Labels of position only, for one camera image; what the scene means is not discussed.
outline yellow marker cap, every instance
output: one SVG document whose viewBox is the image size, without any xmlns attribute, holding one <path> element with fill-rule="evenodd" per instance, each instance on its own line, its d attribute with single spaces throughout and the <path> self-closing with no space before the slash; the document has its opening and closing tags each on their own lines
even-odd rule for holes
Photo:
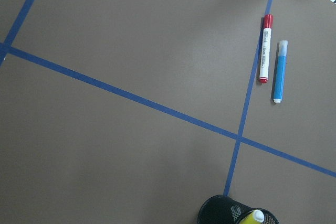
<svg viewBox="0 0 336 224">
<path fill-rule="evenodd" d="M 265 216 L 260 210 L 254 210 L 239 224 L 260 224 L 264 221 Z"/>
</svg>

